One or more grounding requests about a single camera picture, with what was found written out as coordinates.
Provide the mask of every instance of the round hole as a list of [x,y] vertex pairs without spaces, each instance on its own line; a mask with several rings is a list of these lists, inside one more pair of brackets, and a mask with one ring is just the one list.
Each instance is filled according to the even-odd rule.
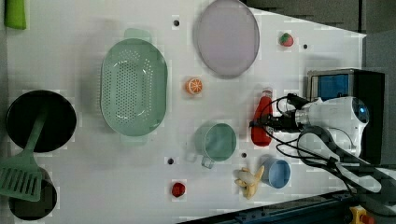
[[174,25],[175,25],[175,26],[179,26],[179,25],[180,25],[180,21],[175,20],[175,21],[174,21]]

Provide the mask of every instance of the black bowl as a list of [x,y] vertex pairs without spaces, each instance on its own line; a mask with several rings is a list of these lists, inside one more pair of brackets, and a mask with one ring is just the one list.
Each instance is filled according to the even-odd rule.
[[22,220],[38,220],[46,217],[55,207],[58,194],[52,185],[50,176],[46,170],[41,168],[43,180],[41,181],[40,200],[29,202],[16,198],[9,198],[8,206],[14,216]]
[[30,91],[20,96],[7,112],[7,132],[12,141],[25,148],[35,119],[43,104],[49,113],[35,145],[35,152],[55,150],[71,138],[76,129],[76,112],[62,95],[53,91]]

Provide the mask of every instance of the orange slice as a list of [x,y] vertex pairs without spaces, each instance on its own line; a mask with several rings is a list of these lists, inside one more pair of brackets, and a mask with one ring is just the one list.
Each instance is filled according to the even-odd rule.
[[193,77],[186,82],[186,91],[189,94],[195,95],[202,91],[202,81],[197,77]]

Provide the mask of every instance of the green spatula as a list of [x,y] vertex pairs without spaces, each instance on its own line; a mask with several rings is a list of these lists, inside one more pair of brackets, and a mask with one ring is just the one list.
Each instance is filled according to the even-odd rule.
[[20,154],[0,161],[0,194],[30,202],[40,200],[43,176],[33,156],[48,110],[40,110],[26,147]]

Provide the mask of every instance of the black cup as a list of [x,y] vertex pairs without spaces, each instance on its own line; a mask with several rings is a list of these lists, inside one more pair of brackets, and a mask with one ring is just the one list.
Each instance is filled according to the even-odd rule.
[[43,180],[41,181],[41,195],[38,202],[29,202],[16,198],[9,198],[8,206],[14,216],[22,220],[38,220],[46,217],[55,207],[58,195],[52,185],[50,176],[46,170],[41,169]]

